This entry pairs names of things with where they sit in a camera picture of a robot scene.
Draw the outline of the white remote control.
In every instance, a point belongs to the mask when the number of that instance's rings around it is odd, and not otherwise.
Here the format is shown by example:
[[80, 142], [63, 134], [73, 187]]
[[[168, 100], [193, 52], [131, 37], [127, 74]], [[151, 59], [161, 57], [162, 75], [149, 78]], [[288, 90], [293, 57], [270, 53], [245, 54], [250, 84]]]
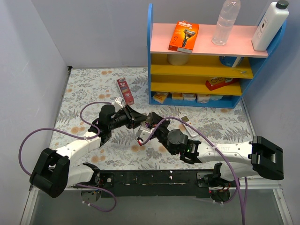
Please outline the white remote control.
[[148, 116], [147, 116], [147, 119], [146, 119], [146, 121], [145, 121], [145, 124], [146, 124], [147, 126], [150, 126], [152, 123], [153, 123], [153, 118], [152, 118], [152, 113], [150, 112], [150, 113], [148, 114]]
[[[180, 115], [179, 118], [180, 118], [183, 122], [185, 122], [185, 123], [187, 123], [187, 124], [189, 124], [189, 125], [192, 125], [191, 120], [190, 120], [187, 116], [182, 116], [182, 115]], [[187, 126], [186, 124], [184, 124], [184, 126], [185, 126], [187, 132], [189, 133], [189, 135], [190, 135], [191, 137], [196, 137], [196, 136], [198, 136], [198, 134], [197, 134], [193, 129], [191, 129], [189, 126]]]

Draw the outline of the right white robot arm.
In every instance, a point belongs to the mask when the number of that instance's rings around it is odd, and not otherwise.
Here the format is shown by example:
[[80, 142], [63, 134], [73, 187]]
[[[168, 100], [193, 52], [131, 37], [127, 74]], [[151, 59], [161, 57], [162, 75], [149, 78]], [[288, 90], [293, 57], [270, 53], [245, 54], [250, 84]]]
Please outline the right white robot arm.
[[254, 136], [249, 142], [211, 145], [194, 141], [179, 129], [169, 130], [170, 122], [154, 112], [148, 115], [148, 126], [155, 129], [153, 138], [171, 155], [179, 155], [188, 163], [218, 162], [213, 183], [223, 186], [235, 178], [260, 175], [269, 180], [283, 180], [283, 149], [262, 136]]

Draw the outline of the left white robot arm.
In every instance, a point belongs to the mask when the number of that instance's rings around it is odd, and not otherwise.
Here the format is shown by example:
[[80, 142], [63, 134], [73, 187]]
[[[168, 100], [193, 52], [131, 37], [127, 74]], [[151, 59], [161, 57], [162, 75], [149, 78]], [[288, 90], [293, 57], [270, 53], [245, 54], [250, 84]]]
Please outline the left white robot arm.
[[134, 129], [146, 119], [145, 114], [128, 105], [119, 110], [111, 104], [102, 106], [98, 118], [81, 139], [55, 150], [46, 148], [41, 152], [30, 176], [30, 183], [52, 198], [58, 197], [66, 187], [78, 184], [96, 187], [100, 183], [100, 169], [91, 163], [75, 166], [75, 162], [104, 145], [114, 129], [122, 126]]

